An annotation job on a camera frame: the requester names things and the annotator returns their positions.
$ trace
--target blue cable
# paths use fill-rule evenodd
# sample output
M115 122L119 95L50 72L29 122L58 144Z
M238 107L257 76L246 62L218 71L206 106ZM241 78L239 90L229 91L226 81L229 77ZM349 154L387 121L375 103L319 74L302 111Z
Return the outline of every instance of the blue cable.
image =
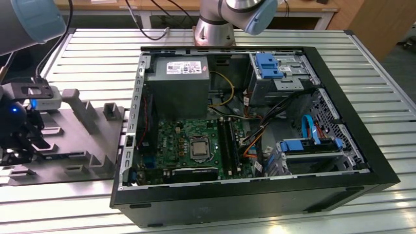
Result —
M309 130L307 130L307 122L310 125L310 130L311 130L311 137L314 138L317 144L321 144L319 136L318 136L318 128L314 124L314 119L311 115L305 115L302 117L302 135L303 138L309 138Z

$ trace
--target ram slot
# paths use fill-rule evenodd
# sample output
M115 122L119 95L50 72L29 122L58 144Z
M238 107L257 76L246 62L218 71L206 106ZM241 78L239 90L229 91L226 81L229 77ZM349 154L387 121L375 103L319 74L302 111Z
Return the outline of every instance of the ram slot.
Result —
M219 131L219 145L221 145L221 151L222 151L222 161L223 161L223 171L226 175L233 175L233 151L229 147L229 131L227 131L227 123L223 119L218 120L218 131Z
M230 125L230 134L231 134L231 146L233 146L233 167L234 167L234 172L241 172L241 160L239 160L239 148L238 148L238 143L235 139L235 128L234 128L234 122L229 120L229 125Z
M226 119L221 119L218 121L218 131L223 170L225 174L231 176L234 173L242 170L239 167L238 148L233 122Z

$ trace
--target power supply label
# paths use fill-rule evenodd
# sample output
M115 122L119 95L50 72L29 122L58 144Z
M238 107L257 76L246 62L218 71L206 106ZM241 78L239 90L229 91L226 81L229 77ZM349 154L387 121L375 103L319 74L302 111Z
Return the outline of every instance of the power supply label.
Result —
M191 62L169 62L167 64L167 74L202 74L202 62L191 61Z

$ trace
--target metal table frame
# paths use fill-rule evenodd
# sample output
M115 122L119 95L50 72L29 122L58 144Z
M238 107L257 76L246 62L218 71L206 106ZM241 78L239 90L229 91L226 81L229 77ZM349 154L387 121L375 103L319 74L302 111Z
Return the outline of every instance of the metal table frame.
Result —
M149 30L158 36L162 30ZM0 233L411 233L416 229L416 106L354 35L343 31L237 30L242 46L315 46L373 133L402 183L331 212L141 229L113 210L113 181L0 187ZM45 75L61 90L79 88L94 106L131 106L142 46L193 45L191 30L158 42L137 29L78 29L49 61Z

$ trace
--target motherboard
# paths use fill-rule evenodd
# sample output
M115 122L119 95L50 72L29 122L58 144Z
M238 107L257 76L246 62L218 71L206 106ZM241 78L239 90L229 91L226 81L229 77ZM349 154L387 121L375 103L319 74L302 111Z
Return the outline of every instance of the motherboard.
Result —
M143 156L146 183L166 184L175 173L183 174L177 183L203 173L213 180L253 177L251 163L241 162L233 152L245 137L241 119L161 121L158 153Z

